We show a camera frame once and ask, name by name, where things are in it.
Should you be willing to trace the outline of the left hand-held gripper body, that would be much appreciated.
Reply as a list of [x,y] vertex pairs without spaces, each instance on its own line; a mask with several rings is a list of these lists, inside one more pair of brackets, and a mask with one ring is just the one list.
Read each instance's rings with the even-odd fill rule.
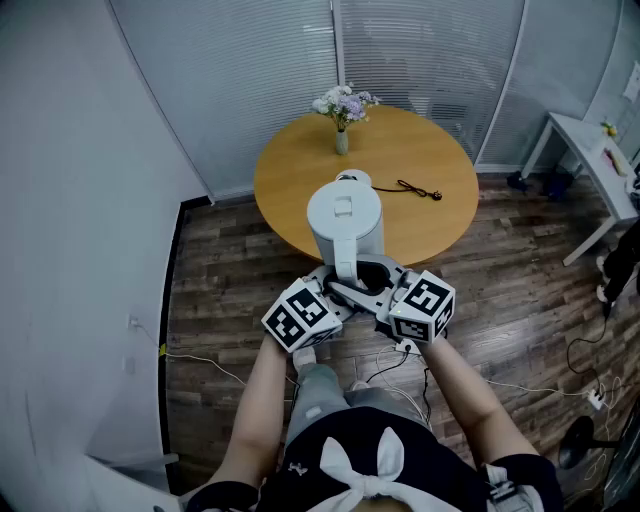
[[262,325],[285,351],[295,351],[327,341],[342,330],[342,321],[322,296],[314,278],[298,278],[263,316]]

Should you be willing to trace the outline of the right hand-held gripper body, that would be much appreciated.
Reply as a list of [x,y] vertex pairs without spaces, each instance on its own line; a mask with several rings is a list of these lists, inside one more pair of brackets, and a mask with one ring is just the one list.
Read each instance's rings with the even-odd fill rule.
[[395,339],[433,343],[455,310],[455,289],[428,271],[406,270],[377,311],[376,330]]

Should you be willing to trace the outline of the white electric kettle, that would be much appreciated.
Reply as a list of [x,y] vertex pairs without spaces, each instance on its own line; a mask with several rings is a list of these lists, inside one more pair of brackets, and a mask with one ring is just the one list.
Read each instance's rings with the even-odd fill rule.
[[342,282],[358,284],[359,255],[384,253],[382,203],[366,182],[344,175],[324,185],[308,203],[307,220],[322,260]]

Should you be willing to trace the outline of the person's right forearm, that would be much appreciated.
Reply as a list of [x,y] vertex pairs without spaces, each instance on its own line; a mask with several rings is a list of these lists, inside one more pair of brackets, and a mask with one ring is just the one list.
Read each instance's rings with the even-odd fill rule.
[[538,454],[489,384],[454,347],[441,340],[421,344],[419,350],[467,439],[476,465],[511,455]]

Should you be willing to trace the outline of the person's left forearm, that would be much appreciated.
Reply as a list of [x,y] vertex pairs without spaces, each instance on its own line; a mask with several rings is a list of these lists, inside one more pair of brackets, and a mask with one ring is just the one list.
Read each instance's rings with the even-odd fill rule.
[[267,334],[234,419],[222,464],[210,478],[259,488],[277,465],[284,422],[287,352]]

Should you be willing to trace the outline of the person's black top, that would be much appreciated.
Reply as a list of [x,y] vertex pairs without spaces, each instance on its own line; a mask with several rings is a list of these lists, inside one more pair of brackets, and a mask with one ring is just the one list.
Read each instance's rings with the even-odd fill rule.
[[392,428],[403,442],[404,469],[397,482],[421,489],[461,512],[562,512],[554,466],[541,456],[511,455],[472,469],[424,426],[371,407],[328,415],[285,449],[278,472],[255,489],[239,482],[213,483],[188,502],[186,512],[307,512],[347,490],[320,469],[325,441],[337,440],[352,468],[377,473],[377,448]]

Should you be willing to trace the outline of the white and purple flower bouquet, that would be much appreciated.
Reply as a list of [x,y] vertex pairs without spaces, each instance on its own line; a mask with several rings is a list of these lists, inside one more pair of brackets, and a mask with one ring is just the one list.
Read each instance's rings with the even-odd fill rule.
[[312,102],[312,111],[331,119],[338,132],[351,124],[367,121],[368,109],[377,106],[380,99],[368,91],[355,92],[350,86],[337,85]]

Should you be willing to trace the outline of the white bow on top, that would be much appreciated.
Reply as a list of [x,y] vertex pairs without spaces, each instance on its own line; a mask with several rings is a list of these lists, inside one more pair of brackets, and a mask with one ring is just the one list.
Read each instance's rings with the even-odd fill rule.
[[407,505],[412,512],[461,512],[456,507],[421,489],[396,481],[404,469],[405,449],[395,431],[387,427],[377,448],[377,473],[355,471],[342,445],[329,437],[322,449],[320,469],[347,490],[329,497],[307,512],[352,512],[363,500],[389,497]]

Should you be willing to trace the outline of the large black bag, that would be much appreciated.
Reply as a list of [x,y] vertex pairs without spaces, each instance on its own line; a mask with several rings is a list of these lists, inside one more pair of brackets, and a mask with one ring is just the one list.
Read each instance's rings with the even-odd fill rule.
[[569,173],[549,173],[545,177],[541,194],[551,201],[559,201],[574,181],[575,177]]

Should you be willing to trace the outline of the white side table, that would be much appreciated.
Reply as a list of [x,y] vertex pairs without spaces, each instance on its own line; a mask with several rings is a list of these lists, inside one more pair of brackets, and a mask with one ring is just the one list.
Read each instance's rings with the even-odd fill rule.
[[570,152],[576,157],[578,169],[587,172],[609,213],[604,222],[564,258],[563,265],[569,266],[613,227],[640,216],[640,210],[635,207],[630,198],[636,174],[621,149],[605,133],[602,126],[550,113],[541,135],[521,170],[526,177],[537,163],[553,133],[561,136]]

